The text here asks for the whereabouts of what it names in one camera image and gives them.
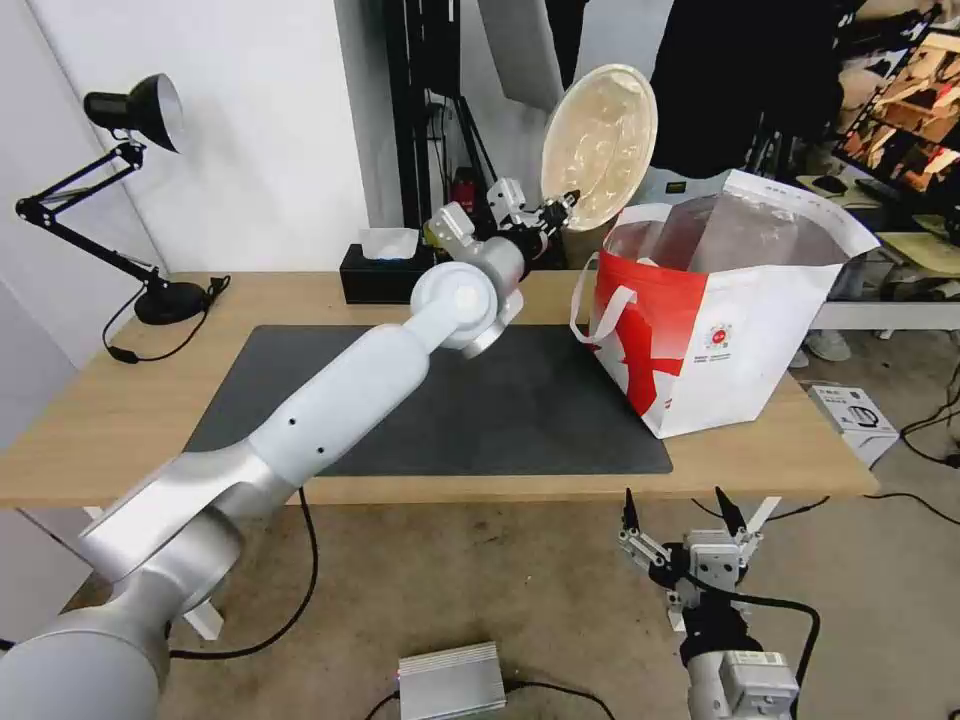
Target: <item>bag handle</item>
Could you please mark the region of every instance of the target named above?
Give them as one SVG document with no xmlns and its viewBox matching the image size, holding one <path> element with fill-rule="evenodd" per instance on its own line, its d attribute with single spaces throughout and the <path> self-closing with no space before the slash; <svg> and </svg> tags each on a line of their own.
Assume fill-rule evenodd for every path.
<svg viewBox="0 0 960 720">
<path fill-rule="evenodd" d="M 617 322 L 620 320 L 620 316 L 623 314 L 623 309 L 628 303 L 635 302 L 637 297 L 635 291 L 621 285 L 614 290 L 613 295 L 610 296 L 610 302 L 607 303 L 603 315 L 600 316 L 600 322 L 597 323 L 597 328 L 593 335 L 584 335 L 580 332 L 580 328 L 577 327 L 577 316 L 580 314 L 583 282 L 587 277 L 587 270 L 590 269 L 590 265 L 595 262 L 599 256 L 600 253 L 595 252 L 587 260 L 586 265 L 583 266 L 583 270 L 580 271 L 580 277 L 577 278 L 577 284 L 573 288 L 573 297 L 570 298 L 570 330 L 573 331 L 573 335 L 577 340 L 585 344 L 596 343 L 613 332 L 613 329 L 617 326 Z"/>
</svg>

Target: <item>robotic arm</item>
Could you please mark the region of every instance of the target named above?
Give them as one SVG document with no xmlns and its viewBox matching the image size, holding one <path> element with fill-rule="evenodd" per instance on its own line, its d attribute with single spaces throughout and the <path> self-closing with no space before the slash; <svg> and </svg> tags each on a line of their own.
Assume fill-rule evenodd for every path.
<svg viewBox="0 0 960 720">
<path fill-rule="evenodd" d="M 514 238 L 485 242 L 474 239 L 459 205 L 442 208 L 429 228 L 454 262 L 421 277 L 406 323 L 369 330 L 247 438 L 183 453 L 83 531 L 80 550 L 113 595 L 60 616 L 0 661 L 4 714 L 154 717 L 169 669 L 165 628 L 208 598 L 239 558 L 235 521 L 275 511 L 348 452 L 423 382 L 438 347 L 468 357 L 489 347 L 523 306 L 518 285 L 527 262 L 575 202 L 549 202 L 522 218 L 498 215 Z"/>
<path fill-rule="evenodd" d="M 642 532 L 627 490 L 618 541 L 647 576 L 667 591 L 667 616 L 687 637 L 680 659 L 690 677 L 691 720 L 789 720 L 800 692 L 786 659 L 764 652 L 748 634 L 747 608 L 733 593 L 763 539 L 760 530 L 780 502 L 770 497 L 746 521 L 716 489 L 725 528 L 692 530 L 682 543 L 660 545 Z"/>
</svg>

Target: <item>black cable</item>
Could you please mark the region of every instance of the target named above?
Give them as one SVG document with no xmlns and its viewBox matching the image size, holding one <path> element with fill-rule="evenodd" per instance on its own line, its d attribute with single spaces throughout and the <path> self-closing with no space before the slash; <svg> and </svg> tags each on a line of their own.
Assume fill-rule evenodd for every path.
<svg viewBox="0 0 960 720">
<path fill-rule="evenodd" d="M 770 517 L 767 518 L 767 522 L 773 522 L 774 520 L 783 520 L 784 518 L 787 518 L 787 517 L 793 517 L 794 515 L 802 515 L 805 512 L 816 510 L 821 505 L 826 505 L 828 500 L 830 500 L 830 496 L 824 495 L 815 503 L 810 503 L 809 505 L 801 505 L 798 508 L 794 508 L 793 510 L 788 510 L 785 513 L 779 513 L 778 515 L 771 515 Z"/>
<path fill-rule="evenodd" d="M 768 598 L 760 595 L 746 595 L 744 593 L 729 592 L 709 585 L 703 580 L 694 577 L 690 573 L 686 575 L 687 580 L 692 582 L 701 590 L 712 592 L 727 600 L 736 602 L 750 603 L 751 605 L 761 605 L 763 607 L 775 607 L 784 610 L 796 610 L 802 612 L 810 618 L 810 630 L 807 633 L 807 639 L 803 643 L 803 651 L 800 653 L 800 662 L 797 664 L 797 685 L 803 687 L 803 680 L 807 676 L 807 668 L 810 666 L 810 658 L 813 656 L 813 648 L 817 644 L 817 637 L 820 635 L 820 613 L 811 606 L 797 602 L 796 600 L 781 600 L 779 598 Z M 794 698 L 793 705 L 790 706 L 790 714 L 794 720 L 797 717 L 797 707 L 800 702 L 800 696 Z"/>
<path fill-rule="evenodd" d="M 924 460 L 929 460 L 930 462 L 937 463 L 938 465 L 945 465 L 946 467 L 951 467 L 957 469 L 960 467 L 960 456 L 950 455 L 946 458 L 938 458 L 933 455 L 930 455 L 923 450 L 920 450 L 913 443 L 910 442 L 908 436 L 911 433 L 916 432 L 917 430 L 922 430 L 924 428 L 932 427 L 934 425 L 939 425 L 940 423 L 947 423 L 949 427 L 950 421 L 958 414 L 960 414 L 960 409 L 954 409 L 951 412 L 947 413 L 945 416 L 940 417 L 941 413 L 951 410 L 960 401 L 960 386 L 951 394 L 954 383 L 957 382 L 958 377 L 960 377 L 960 362 L 957 363 L 956 367 L 953 369 L 953 374 L 950 376 L 949 382 L 947 382 L 946 387 L 944 388 L 946 394 L 946 402 L 943 405 L 940 405 L 934 412 L 922 420 L 917 420 L 910 423 L 909 425 L 904 426 L 900 431 L 900 439 L 903 440 L 903 444 L 913 452 L 915 455 L 922 457 Z"/>
<path fill-rule="evenodd" d="M 933 505 L 928 503 L 922 497 L 920 497 L 919 495 L 914 495 L 913 493 L 881 493 L 879 495 L 864 495 L 863 497 L 867 498 L 868 500 L 886 500 L 888 498 L 907 497 L 907 498 L 910 498 L 911 500 L 916 500 L 918 503 L 923 505 L 927 510 L 932 512 L 937 517 L 942 518 L 943 520 L 946 520 L 948 523 L 951 523 L 952 525 L 956 525 L 957 527 L 960 527 L 960 520 L 957 520 L 956 518 L 952 518 L 946 513 L 941 512 L 940 510 L 937 510 L 937 508 L 935 508 Z"/>
<path fill-rule="evenodd" d="M 704 505 L 703 503 L 701 503 L 701 502 L 700 502 L 699 500 L 697 500 L 696 498 L 690 498 L 690 502 L 692 502 L 692 503 L 693 503 L 694 505 L 696 505 L 698 508 L 700 508 L 701 510 L 703 510 L 707 515 L 713 515 L 713 517 L 715 517 L 717 520 L 723 520 L 723 515 L 721 515 L 720 513 L 715 513 L 713 510 L 711 510 L 710 508 L 708 508 L 706 505 Z"/>
<path fill-rule="evenodd" d="M 440 159 L 440 147 L 438 143 L 440 142 L 440 133 L 437 132 L 436 126 L 436 115 L 430 116 L 430 130 L 433 132 L 433 137 L 431 138 L 431 144 L 433 145 L 433 152 L 437 156 L 437 169 L 440 171 L 440 187 L 441 192 L 443 193 L 443 203 L 446 204 L 447 200 L 450 197 L 449 192 L 447 191 L 447 172 L 446 168 L 443 166 L 443 160 Z M 443 117 L 440 118 L 440 127 L 443 128 Z"/>
<path fill-rule="evenodd" d="M 287 631 L 297 623 L 297 620 L 300 619 L 300 616 L 303 615 L 304 611 L 307 609 L 307 605 L 310 604 L 311 598 L 313 598 L 313 591 L 317 587 L 317 577 L 320 575 L 320 551 L 317 546 L 317 530 L 313 526 L 313 519 L 310 517 L 310 506 L 307 504 L 307 496 L 304 494 L 303 488 L 300 488 L 297 491 L 297 494 L 300 496 L 300 510 L 303 512 L 304 523 L 307 526 L 307 534 L 310 536 L 310 552 L 313 554 L 313 565 L 310 569 L 310 583 L 307 586 L 307 592 L 303 596 L 303 600 L 300 601 L 300 606 L 297 608 L 296 612 L 290 616 L 290 619 L 284 623 L 283 627 L 277 630 L 266 640 L 262 640 L 256 645 L 251 645 L 250 647 L 241 648 L 239 650 L 223 650 L 215 652 L 171 650 L 170 657 L 180 660 L 232 660 L 233 658 L 253 655 L 254 653 L 258 653 L 270 645 L 273 645 L 273 643 L 286 635 Z"/>
<path fill-rule="evenodd" d="M 829 495 L 824 495 L 822 498 L 817 500 L 817 502 L 811 503 L 810 505 L 801 505 L 798 508 L 795 508 L 793 510 L 788 510 L 787 512 L 780 513 L 779 515 L 771 515 L 770 517 L 767 518 L 767 522 L 773 522 L 774 520 L 783 520 L 784 518 L 793 517 L 794 515 L 801 515 L 805 512 L 810 512 L 811 510 L 817 509 L 821 505 L 825 505 L 829 499 L 830 499 Z M 696 505 L 698 508 L 703 510 L 708 515 L 712 515 L 718 520 L 723 520 L 723 515 L 721 515 L 720 513 L 714 512 L 713 510 L 708 508 L 706 505 L 702 504 L 696 498 L 690 498 L 690 502 L 692 502 L 694 505 Z"/>
<path fill-rule="evenodd" d="M 607 704 L 601 700 L 599 697 L 593 693 L 584 692 L 582 690 L 574 690 L 573 688 L 563 687 L 562 685 L 554 685 L 552 683 L 539 682 L 537 680 L 504 680 L 503 689 L 509 694 L 515 690 L 522 690 L 527 687 L 539 687 L 545 688 L 546 690 L 555 690 L 556 692 L 563 693 L 564 695 L 573 695 L 575 697 L 583 698 L 584 700 L 589 700 L 595 705 L 600 706 L 603 711 L 607 714 L 607 717 L 610 720 L 617 720 L 614 717 L 613 713 L 610 712 L 610 708 L 607 707 Z"/>
<path fill-rule="evenodd" d="M 522 690 L 523 688 L 528 687 L 539 687 L 546 690 L 554 690 L 564 695 L 573 695 L 575 697 L 583 698 L 584 700 L 589 700 L 590 702 L 598 705 L 606 714 L 609 720 L 617 720 L 614 714 L 610 711 L 610 708 L 607 707 L 607 704 L 601 700 L 599 697 L 593 693 L 585 692 L 582 690 L 574 690 L 573 688 L 563 687 L 562 685 L 554 685 L 553 683 L 540 682 L 539 680 L 504 680 L 503 681 L 503 690 L 506 695 L 509 695 L 512 692 L 517 690 Z M 373 716 L 386 705 L 391 700 L 399 700 L 400 691 L 394 690 L 392 693 L 384 697 L 380 702 L 373 706 L 373 709 L 367 713 L 364 720 L 373 720 Z"/>
<path fill-rule="evenodd" d="M 371 710 L 370 712 L 368 712 L 368 713 L 367 713 L 367 716 L 366 716 L 363 720 L 373 720 L 373 716 L 377 714 L 377 711 L 378 711 L 380 708 L 382 708 L 384 705 L 386 705 L 386 704 L 387 704 L 388 702 L 390 702 L 391 700 L 399 700 L 399 699 L 400 699 L 400 691 L 399 691 L 399 690 L 394 690 L 392 693 L 390 693 L 390 694 L 387 695 L 385 698 L 383 698 L 383 700 L 381 700 L 381 701 L 378 702 L 376 705 L 374 705 L 374 706 L 373 706 L 373 710 Z"/>
<path fill-rule="evenodd" d="M 110 326 L 113 325 L 117 321 L 117 318 L 123 314 L 123 311 L 126 310 L 128 307 L 130 307 L 130 305 L 133 304 L 134 300 L 140 297 L 140 294 L 146 289 L 146 287 L 147 287 L 147 284 L 143 283 L 139 288 L 137 288 L 137 291 L 130 297 L 130 299 L 127 300 L 123 305 L 121 305 L 120 309 L 117 310 L 110 317 L 110 319 L 107 320 L 107 324 L 103 326 L 103 330 L 100 331 L 100 342 L 103 343 L 103 347 L 107 352 L 110 352 L 110 347 L 111 347 L 110 344 L 107 342 L 107 330 L 109 330 Z"/>
<path fill-rule="evenodd" d="M 453 198 L 453 178 L 450 176 L 450 168 L 448 163 L 450 162 L 447 157 L 447 98 L 443 98 L 443 116 L 440 120 L 440 147 L 443 150 L 443 176 L 447 180 L 447 197 L 444 198 L 444 202 L 450 202 Z"/>
<path fill-rule="evenodd" d="M 173 350 L 163 353 L 162 355 L 155 355 L 153 357 L 141 357 L 137 355 L 132 350 L 127 350 L 125 348 L 118 348 L 115 345 L 111 345 L 107 342 L 107 331 L 110 329 L 110 326 L 117 321 L 117 318 L 130 307 L 130 304 L 133 303 L 140 295 L 143 293 L 144 289 L 147 287 L 146 283 L 140 286 L 140 288 L 133 294 L 133 296 L 127 300 L 123 305 L 120 306 L 120 309 L 117 310 L 113 316 L 107 320 L 107 324 L 103 326 L 103 330 L 100 333 L 100 341 L 103 343 L 104 349 L 110 354 L 110 357 L 120 362 L 127 363 L 129 365 L 134 365 L 138 362 L 156 362 L 158 360 L 166 360 L 168 357 L 176 355 L 178 352 L 183 350 L 187 344 L 193 340 L 194 336 L 200 332 L 200 328 L 203 327 L 203 324 L 207 321 L 207 316 L 210 314 L 210 308 L 213 307 L 213 303 L 216 301 L 220 295 L 223 294 L 223 291 L 230 287 L 230 276 L 224 275 L 222 278 L 211 278 L 210 285 L 207 287 L 207 302 L 206 306 L 203 309 L 203 314 L 200 316 L 200 322 L 194 325 L 193 329 L 187 334 L 186 339 L 177 345 Z"/>
</svg>

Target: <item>shopping bag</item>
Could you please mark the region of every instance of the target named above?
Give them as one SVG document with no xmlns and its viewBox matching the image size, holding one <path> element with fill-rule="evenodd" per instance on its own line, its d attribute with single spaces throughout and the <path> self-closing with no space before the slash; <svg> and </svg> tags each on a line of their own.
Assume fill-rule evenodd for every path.
<svg viewBox="0 0 960 720">
<path fill-rule="evenodd" d="M 624 209 L 570 328 L 657 437 L 754 420 L 843 263 L 877 245 L 832 203 L 735 171 L 719 195 Z"/>
</svg>

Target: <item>concrete floor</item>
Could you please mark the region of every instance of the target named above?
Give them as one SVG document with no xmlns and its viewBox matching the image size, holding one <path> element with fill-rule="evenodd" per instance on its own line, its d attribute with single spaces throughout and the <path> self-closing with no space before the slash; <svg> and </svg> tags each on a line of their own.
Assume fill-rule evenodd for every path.
<svg viewBox="0 0 960 720">
<path fill-rule="evenodd" d="M 895 425 L 943 401 L 958 357 L 945 333 L 847 337 L 854 359 L 814 362 L 798 377 L 859 385 Z M 930 452 L 950 447 L 942 426 L 914 437 Z M 960 516 L 957 471 L 897 445 L 876 474 L 885 490 L 916 492 Z M 620 720 L 686 718 L 680 638 L 660 592 L 617 550 L 619 513 L 613 503 L 314 508 L 321 578 L 301 622 L 254 657 L 174 661 L 160 717 L 361 720 L 393 689 L 397 658 L 493 639 L 508 674 L 589 689 Z M 645 503 L 641 513 L 664 541 L 714 526 L 688 502 Z M 768 528 L 744 590 L 803 600 L 823 616 L 805 718 L 940 720 L 960 707 L 958 547 L 960 528 L 910 500 L 835 500 Z M 287 509 L 250 541 L 218 598 L 226 627 L 216 647 L 279 627 L 309 567 L 302 517 Z M 761 608 L 751 628 L 796 663 L 804 617 Z M 173 640 L 199 645 L 183 626 Z M 494 716 L 602 713 L 524 690 Z M 397 704 L 378 717 L 399 717 Z"/>
</svg>

